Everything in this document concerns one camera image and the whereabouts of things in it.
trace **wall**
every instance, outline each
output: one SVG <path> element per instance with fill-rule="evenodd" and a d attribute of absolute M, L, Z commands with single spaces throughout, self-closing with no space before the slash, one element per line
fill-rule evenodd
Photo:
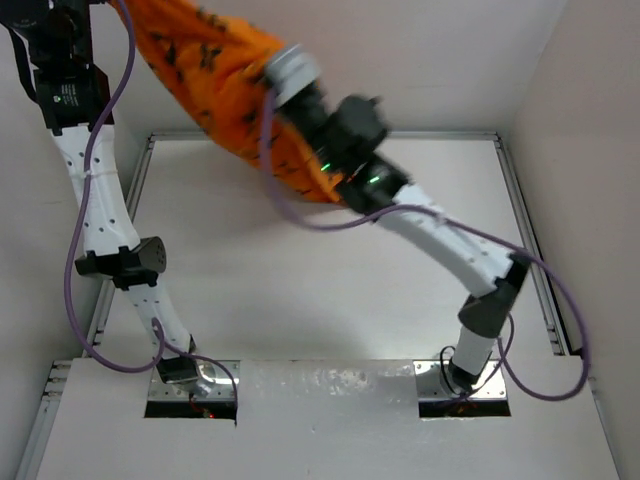
<path fill-rule="evenodd" d="M 317 57 L 335 102 L 381 95 L 396 128 L 502 130 L 524 97 L 566 0 L 199 0 L 246 18 Z M 96 59 L 116 78 L 126 35 L 106 6 L 93 9 Z M 137 134 L 195 124 L 144 61 L 125 93 Z"/>
<path fill-rule="evenodd" d="M 509 144 L 547 259 L 587 315 L 624 479 L 640 478 L 640 3 L 573 0 Z"/>
<path fill-rule="evenodd" d="M 51 362 L 80 352 L 66 323 L 62 273 L 77 206 L 42 115 L 17 80 L 0 29 L 0 479 L 13 479 Z M 117 152 L 132 165 L 138 141 L 120 122 Z M 88 319 L 96 285 L 74 281 Z"/>

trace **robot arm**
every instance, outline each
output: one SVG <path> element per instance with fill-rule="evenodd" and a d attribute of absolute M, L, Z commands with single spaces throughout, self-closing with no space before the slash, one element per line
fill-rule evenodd
<path fill-rule="evenodd" d="M 411 204 L 444 217 L 444 210 L 405 172 L 376 153 L 387 128 L 378 116 L 375 99 L 352 95 L 329 114 L 317 83 L 320 69 L 300 46 L 275 55 L 265 75 L 276 91 L 278 114 L 313 148 L 323 171 L 342 176 L 337 190 L 349 208 L 369 215 L 389 206 Z M 461 390 L 471 391 L 520 292 L 529 263 L 442 218 L 397 212 L 380 217 L 377 224 L 433 257 L 469 291 L 458 315 L 462 323 L 459 341 L 445 374 Z"/>
<path fill-rule="evenodd" d="M 0 23 L 29 43 L 29 60 L 36 66 L 36 101 L 62 153 L 78 204 L 88 173 L 87 141 L 110 99 L 107 77 L 93 64 L 90 3 L 104 2 L 0 0 Z M 27 67 L 19 65 L 23 71 Z M 122 290 L 154 345 L 158 343 L 152 328 L 155 317 L 171 345 L 179 351 L 193 351 L 193 339 L 180 322 L 161 278 L 166 268 L 162 240 L 141 239 L 127 213 L 114 157 L 113 118 L 101 129 L 89 165 L 92 188 L 84 218 L 85 255 L 76 260 L 78 273 L 110 279 Z M 157 368 L 166 383 L 197 379 L 195 362 L 169 349 Z"/>

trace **orange fabric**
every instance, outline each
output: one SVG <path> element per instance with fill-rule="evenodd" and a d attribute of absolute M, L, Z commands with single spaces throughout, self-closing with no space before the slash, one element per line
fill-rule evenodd
<path fill-rule="evenodd" d="M 125 0 L 137 47 L 185 111 L 218 145 L 259 166 L 266 89 L 262 71 L 285 45 L 240 18 L 217 16 L 186 0 Z M 119 11 L 118 4 L 112 6 Z M 274 174 L 306 199 L 338 202 L 330 176 L 302 137 L 275 121 Z"/>

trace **orange cloth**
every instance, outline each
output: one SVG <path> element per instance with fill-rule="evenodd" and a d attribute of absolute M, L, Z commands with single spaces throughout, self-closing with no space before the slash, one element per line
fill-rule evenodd
<path fill-rule="evenodd" d="M 125 0 L 137 47 L 186 112 L 218 145 L 258 167 L 266 87 L 263 67 L 285 46 L 240 18 L 198 9 L 186 0 Z M 112 6 L 119 11 L 117 2 Z M 306 199 L 339 202 L 330 176 L 289 125 L 272 135 L 274 174 Z"/>

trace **orange towel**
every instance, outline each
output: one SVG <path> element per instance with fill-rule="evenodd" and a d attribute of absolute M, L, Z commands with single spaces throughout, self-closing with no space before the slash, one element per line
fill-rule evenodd
<path fill-rule="evenodd" d="M 259 166 L 265 63 L 285 46 L 240 18 L 186 0 L 126 0 L 137 47 L 186 112 L 218 145 Z M 117 2 L 112 6 L 119 11 Z M 274 174 L 306 199 L 339 202 L 330 176 L 292 126 L 273 127 Z"/>

